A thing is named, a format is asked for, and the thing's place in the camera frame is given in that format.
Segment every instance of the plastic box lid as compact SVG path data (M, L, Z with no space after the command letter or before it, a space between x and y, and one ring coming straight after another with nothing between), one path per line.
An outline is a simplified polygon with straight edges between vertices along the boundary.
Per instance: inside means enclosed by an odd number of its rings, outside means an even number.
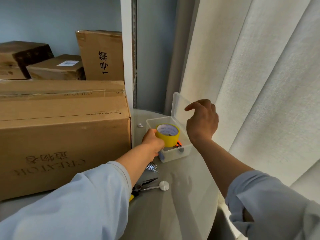
M180 93L175 92L173 94L171 117L177 122L178 127L183 129L185 132L187 131L187 120L194 114L194 110L184 110L184 108L189 104L190 102Z

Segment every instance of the packing tape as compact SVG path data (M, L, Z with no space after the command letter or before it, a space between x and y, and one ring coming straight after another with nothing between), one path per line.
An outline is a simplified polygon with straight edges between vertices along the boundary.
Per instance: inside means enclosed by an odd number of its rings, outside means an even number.
M164 140L165 147L174 147L179 139L180 130L172 124L160 124L156 127L155 136Z

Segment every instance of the upright cardboard box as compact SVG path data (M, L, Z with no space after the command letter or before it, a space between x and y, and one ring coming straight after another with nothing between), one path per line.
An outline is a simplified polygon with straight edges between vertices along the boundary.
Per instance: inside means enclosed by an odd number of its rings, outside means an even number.
M0 44L0 79L29 79L26 66L53 58L48 44L10 41Z
M81 56L60 55L26 67L33 80L85 80Z
M122 81L3 81L0 111L0 200L56 189L131 148Z
M121 32L78 30L75 34L87 80L125 80Z

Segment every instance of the plastic container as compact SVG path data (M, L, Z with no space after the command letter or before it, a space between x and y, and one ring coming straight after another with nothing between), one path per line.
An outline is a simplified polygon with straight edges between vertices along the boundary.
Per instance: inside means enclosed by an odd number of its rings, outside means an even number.
M159 158L163 163L178 159L181 157L186 157L190 154L191 144L189 137L187 135L187 120L193 116L194 111L185 111L184 108L189 105L190 102L181 96L180 93L175 92L173 94L171 116L149 119L146 120L146 129L155 129L160 124L172 124L180 129L179 141L182 147L177 148L167 148L159 152Z

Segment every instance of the glossy table surface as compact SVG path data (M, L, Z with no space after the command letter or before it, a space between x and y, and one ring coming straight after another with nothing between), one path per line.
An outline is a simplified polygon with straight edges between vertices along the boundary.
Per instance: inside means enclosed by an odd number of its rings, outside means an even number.
M141 143L146 120L164 115L140 109L131 110L132 145ZM169 190L142 192L129 203L129 220L124 239L187 240L207 239L217 212L219 190L196 149L188 157L162 163L154 159L159 173L145 171L139 181L158 177L170 184ZM0 202L0 221L48 192Z

